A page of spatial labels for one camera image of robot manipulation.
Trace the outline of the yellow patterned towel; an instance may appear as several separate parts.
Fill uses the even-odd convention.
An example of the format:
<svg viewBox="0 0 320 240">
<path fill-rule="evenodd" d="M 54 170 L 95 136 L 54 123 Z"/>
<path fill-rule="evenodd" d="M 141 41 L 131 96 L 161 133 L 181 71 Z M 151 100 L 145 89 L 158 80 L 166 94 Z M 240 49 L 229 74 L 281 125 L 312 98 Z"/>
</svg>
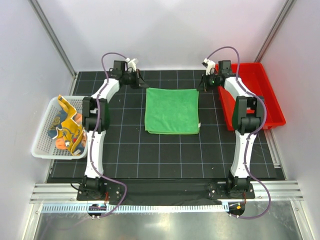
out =
<svg viewBox="0 0 320 240">
<path fill-rule="evenodd" d="M 60 110 L 50 124 L 47 134 L 54 140 L 55 147 L 67 150 L 72 156 L 84 153 L 86 134 L 82 126 L 82 114 L 62 95 L 57 97 Z"/>
</svg>

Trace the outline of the green microfiber towel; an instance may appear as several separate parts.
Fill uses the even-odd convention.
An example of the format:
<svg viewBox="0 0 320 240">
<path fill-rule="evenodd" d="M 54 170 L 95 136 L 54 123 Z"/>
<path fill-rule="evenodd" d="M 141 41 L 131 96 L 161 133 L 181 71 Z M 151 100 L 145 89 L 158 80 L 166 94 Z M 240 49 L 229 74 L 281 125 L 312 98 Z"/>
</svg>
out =
<svg viewBox="0 0 320 240">
<path fill-rule="evenodd" d="M 196 89 L 148 88 L 144 128 L 150 134 L 197 135 L 200 132 Z"/>
</svg>

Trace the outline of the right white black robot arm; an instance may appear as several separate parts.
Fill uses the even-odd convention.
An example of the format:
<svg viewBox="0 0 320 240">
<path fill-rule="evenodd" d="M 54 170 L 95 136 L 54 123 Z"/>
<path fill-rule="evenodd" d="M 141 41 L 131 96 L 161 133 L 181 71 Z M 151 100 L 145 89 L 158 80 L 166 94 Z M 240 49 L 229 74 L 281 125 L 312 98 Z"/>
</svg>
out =
<svg viewBox="0 0 320 240">
<path fill-rule="evenodd" d="M 237 72 L 233 72 L 231 61 L 216 63 L 208 58 L 202 62 L 205 73 L 201 76 L 199 86 L 204 91 L 222 87 L 235 100 L 232 113 L 232 127 L 235 132 L 235 152 L 233 163 L 224 187 L 229 198 L 245 196 L 250 191 L 250 161 L 252 149 L 258 131 L 266 121 L 264 100 L 249 90 Z"/>
</svg>

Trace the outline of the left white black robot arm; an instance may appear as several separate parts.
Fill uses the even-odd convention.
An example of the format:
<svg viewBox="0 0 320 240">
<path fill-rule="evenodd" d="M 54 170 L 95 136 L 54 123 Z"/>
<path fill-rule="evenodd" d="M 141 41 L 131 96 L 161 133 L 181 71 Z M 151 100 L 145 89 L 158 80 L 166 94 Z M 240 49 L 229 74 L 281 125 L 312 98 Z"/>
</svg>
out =
<svg viewBox="0 0 320 240">
<path fill-rule="evenodd" d="M 87 164 L 78 188 L 78 200 L 101 200 L 106 194 L 103 169 L 104 139 L 110 126 L 109 102 L 123 85 L 147 89 L 136 58 L 115 60 L 100 88 L 82 100 L 82 126 L 86 133 Z"/>
</svg>

